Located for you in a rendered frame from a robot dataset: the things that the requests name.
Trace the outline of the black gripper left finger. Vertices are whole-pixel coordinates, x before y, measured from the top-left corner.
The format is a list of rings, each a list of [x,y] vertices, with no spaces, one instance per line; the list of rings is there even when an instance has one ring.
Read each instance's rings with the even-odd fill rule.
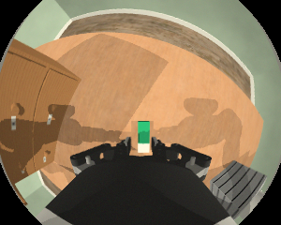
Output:
[[[99,146],[72,155],[70,156],[70,161],[74,173],[77,176],[81,171],[94,164],[110,160],[128,159],[130,150],[131,137],[126,137],[125,140],[122,140],[121,142],[117,143],[116,146],[111,146],[110,143],[103,143]],[[104,158],[100,160],[101,153],[103,153]]]

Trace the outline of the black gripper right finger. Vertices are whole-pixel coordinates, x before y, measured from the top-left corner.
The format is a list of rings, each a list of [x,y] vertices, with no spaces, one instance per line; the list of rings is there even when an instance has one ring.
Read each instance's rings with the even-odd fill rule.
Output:
[[[165,146],[165,147],[160,147]],[[205,179],[209,170],[212,158],[200,152],[182,146],[178,143],[173,143],[166,146],[156,137],[152,137],[152,155],[150,160],[167,162],[167,160],[182,165],[191,169],[202,181]],[[167,150],[166,150],[167,149]],[[181,154],[181,159],[179,159]]]

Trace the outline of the green and white eraser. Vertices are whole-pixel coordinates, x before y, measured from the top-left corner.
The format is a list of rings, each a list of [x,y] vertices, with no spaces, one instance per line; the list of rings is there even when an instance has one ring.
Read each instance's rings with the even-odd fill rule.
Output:
[[[149,153],[150,121],[138,121],[138,153]]]

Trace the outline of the brown wooden chest of drawers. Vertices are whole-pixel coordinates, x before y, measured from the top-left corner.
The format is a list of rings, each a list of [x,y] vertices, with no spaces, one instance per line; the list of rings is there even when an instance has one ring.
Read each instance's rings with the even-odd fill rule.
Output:
[[[15,39],[15,38],[14,38],[14,39]],[[35,173],[35,172],[37,172],[38,170],[44,168],[45,166],[51,164],[51,163],[54,161],[55,148],[56,148],[56,144],[57,144],[57,139],[58,139],[60,127],[61,127],[61,125],[62,125],[62,122],[63,122],[64,116],[65,116],[65,113],[66,113],[66,111],[67,111],[68,104],[69,104],[70,100],[72,99],[72,97],[73,97],[73,95],[74,95],[74,93],[75,93],[75,91],[76,91],[76,89],[77,89],[79,83],[81,82],[81,79],[80,79],[78,76],[76,76],[75,74],[73,74],[71,71],[69,71],[67,68],[65,68],[64,66],[62,66],[61,64],[59,65],[59,63],[57,63],[57,61],[52,60],[52,58],[51,58],[51,60],[50,60],[50,57],[48,57],[47,55],[46,55],[46,58],[45,58],[45,54],[43,55],[42,52],[39,52],[39,55],[38,55],[38,51],[37,51],[37,50],[34,50],[34,49],[31,48],[31,47],[29,48],[29,46],[28,46],[28,48],[27,48],[27,45],[25,45],[24,43],[21,44],[20,41],[18,41],[18,40],[16,40],[16,39],[14,40],[14,39],[12,40],[11,45],[10,45],[10,47],[9,47],[9,49],[8,49],[10,52],[16,53],[16,54],[21,55],[21,56],[23,56],[23,57],[26,57],[26,58],[28,58],[28,59],[30,59],[30,60],[33,60],[33,61],[35,61],[35,62],[37,62],[37,63],[40,63],[41,65],[45,66],[45,68],[46,68],[46,70],[45,70],[45,72],[44,72],[44,74],[43,74],[43,76],[42,76],[42,79],[41,79],[41,81],[40,81],[40,84],[39,84],[39,86],[38,86],[37,94],[36,94],[35,101],[34,101],[34,106],[33,106],[32,116],[31,116],[30,135],[0,142],[0,145],[2,145],[2,144],[13,143],[13,142],[16,142],[16,141],[20,141],[20,140],[23,140],[23,139],[30,138],[31,158],[32,158],[32,163],[33,163],[34,171],[25,176],[25,177],[27,177],[27,176],[31,175],[32,173]],[[13,41],[14,41],[14,42],[13,42]],[[18,43],[17,43],[17,42],[18,42]],[[20,43],[19,43],[19,42],[20,42]],[[23,46],[24,46],[24,47],[23,47]],[[25,47],[25,46],[26,46],[26,47]],[[32,51],[32,50],[33,50],[33,51]],[[54,61],[55,61],[55,62],[54,62]],[[44,132],[40,132],[40,133],[33,134],[33,132],[32,132],[32,125],[33,125],[34,111],[35,111],[35,107],[36,107],[36,103],[37,103],[37,96],[38,96],[40,87],[41,87],[41,85],[42,85],[42,83],[43,83],[43,80],[44,80],[44,78],[45,78],[45,76],[46,76],[47,71],[48,71],[49,68],[52,68],[52,69],[54,69],[54,70],[56,70],[56,71],[58,71],[58,72],[61,72],[61,73],[65,74],[65,75],[67,75],[67,76],[69,76],[69,77],[71,77],[71,78],[73,78],[73,79],[76,79],[76,80],[78,81],[78,84],[77,84],[76,88],[74,89],[74,91],[73,91],[73,93],[72,93],[72,95],[71,95],[71,98],[70,98],[70,100],[69,100],[69,102],[68,102],[68,104],[67,104],[67,107],[66,107],[66,110],[65,110],[65,112],[64,112],[64,115],[63,115],[63,118],[62,118],[60,127],[59,127],[58,129],[53,129],[53,130],[49,130],[49,131],[44,131]],[[72,74],[71,74],[71,73],[72,73]],[[53,161],[50,162],[50,163],[48,163],[48,164],[46,164],[45,166],[39,168],[38,170],[36,170],[36,169],[35,169],[35,166],[34,166],[33,153],[32,153],[32,137],[36,137],[36,136],[39,136],[39,135],[51,133],[51,132],[54,132],[54,131],[58,131],[58,134],[57,134],[56,143],[55,143],[55,147],[54,147]],[[1,148],[0,148],[0,150],[2,151]],[[12,174],[11,174],[11,172],[9,171],[9,168],[8,168],[7,164],[5,163],[5,161],[4,161],[4,158],[3,158],[3,155],[2,155],[3,152],[1,152],[1,151],[0,151],[0,155],[1,155],[1,158],[2,158],[2,160],[3,160],[3,163],[4,163],[4,165],[5,165],[6,169],[7,169],[7,172],[8,172],[8,174],[9,174],[9,176],[10,176],[11,179],[13,180],[14,178],[12,178],[13,176],[11,176]],[[23,177],[22,179],[20,179],[20,180],[18,180],[18,181],[13,180],[14,184],[20,182],[20,181],[23,180],[25,177]]]

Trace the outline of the brown wooden drawer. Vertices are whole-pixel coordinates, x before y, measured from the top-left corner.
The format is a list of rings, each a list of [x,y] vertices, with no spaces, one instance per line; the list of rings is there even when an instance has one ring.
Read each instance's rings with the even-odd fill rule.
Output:
[[[60,127],[67,104],[78,84],[77,80],[51,68],[47,73],[37,97],[33,134]]]
[[[30,135],[34,101],[45,70],[45,66],[7,51],[0,72],[0,142]]]
[[[54,131],[32,138],[32,153],[36,170],[53,161],[57,134],[58,131]]]
[[[30,138],[0,145],[7,166],[15,181],[18,181],[34,171]]]
[[[7,171],[6,171],[7,172]],[[7,176],[10,180],[10,182],[12,181],[11,177],[9,176],[8,172],[7,172]],[[26,206],[28,203],[24,200],[24,198],[22,197],[20,191],[16,188],[16,186],[14,186],[15,184],[13,183],[13,181],[11,182],[12,186],[15,188],[17,194],[19,195],[20,199],[22,200],[23,204]],[[17,191],[18,190],[18,191]],[[20,193],[20,194],[19,194]]]

